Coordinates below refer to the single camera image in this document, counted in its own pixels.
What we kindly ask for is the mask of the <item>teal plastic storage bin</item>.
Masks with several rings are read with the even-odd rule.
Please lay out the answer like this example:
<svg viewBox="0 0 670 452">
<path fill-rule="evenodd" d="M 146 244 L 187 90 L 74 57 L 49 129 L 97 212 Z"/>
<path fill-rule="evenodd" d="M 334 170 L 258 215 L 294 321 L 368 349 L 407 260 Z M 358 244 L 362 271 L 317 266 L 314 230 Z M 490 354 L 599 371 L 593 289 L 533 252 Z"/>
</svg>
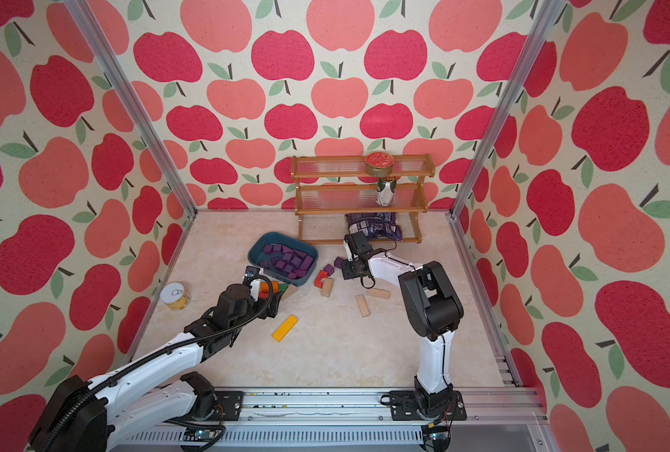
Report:
<svg viewBox="0 0 670 452">
<path fill-rule="evenodd" d="M 282 259 L 284 254 L 272 252 L 267 255 L 263 252 L 266 245 L 283 244 L 293 250 L 294 258 L 291 263 L 287 263 Z M 303 262 L 306 256 L 310 256 L 314 262 L 309 269 L 297 270 L 295 269 L 299 263 Z M 304 243 L 288 235 L 282 235 L 277 232 L 270 232 L 262 235 L 248 252 L 248 261 L 251 265 L 257 266 L 263 270 L 266 275 L 272 276 L 286 284 L 293 284 L 294 286 L 302 286 L 306 284 L 308 278 L 314 273 L 319 254 L 314 246 Z M 276 269 L 276 261 L 284 261 L 286 266 L 284 269 Z M 295 280 L 288 279 L 288 273 L 296 272 L 298 278 Z"/>
</svg>

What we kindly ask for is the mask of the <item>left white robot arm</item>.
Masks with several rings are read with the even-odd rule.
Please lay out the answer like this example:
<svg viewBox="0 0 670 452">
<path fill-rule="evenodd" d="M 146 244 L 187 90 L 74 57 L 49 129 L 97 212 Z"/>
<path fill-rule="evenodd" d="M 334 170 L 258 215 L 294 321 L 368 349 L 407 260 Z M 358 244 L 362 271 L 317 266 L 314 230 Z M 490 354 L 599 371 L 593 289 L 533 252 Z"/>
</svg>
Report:
<svg viewBox="0 0 670 452">
<path fill-rule="evenodd" d="M 205 419 L 220 404 L 210 382 L 195 371 L 233 346 L 256 319 L 274 318 L 282 294 L 263 276 L 231 284 L 216 306 L 182 333 L 114 371 L 60 383 L 29 436 L 35 451 L 110 451 L 170 419 Z"/>
</svg>

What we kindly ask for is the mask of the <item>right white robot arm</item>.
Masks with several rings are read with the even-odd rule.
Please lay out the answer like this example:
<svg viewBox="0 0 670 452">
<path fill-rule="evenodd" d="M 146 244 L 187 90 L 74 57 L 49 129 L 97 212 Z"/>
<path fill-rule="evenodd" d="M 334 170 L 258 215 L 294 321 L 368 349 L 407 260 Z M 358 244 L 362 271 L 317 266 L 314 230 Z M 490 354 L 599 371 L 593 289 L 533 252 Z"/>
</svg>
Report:
<svg viewBox="0 0 670 452">
<path fill-rule="evenodd" d="M 420 363 L 414 378 L 414 402 L 425 419 L 443 418 L 455 398 L 450 377 L 451 348 L 464 309 L 441 263 L 414 264 L 385 249 L 375 249 L 365 233 L 344 237 L 346 280 L 379 280 L 401 290 L 408 322 L 420 336 Z"/>
</svg>

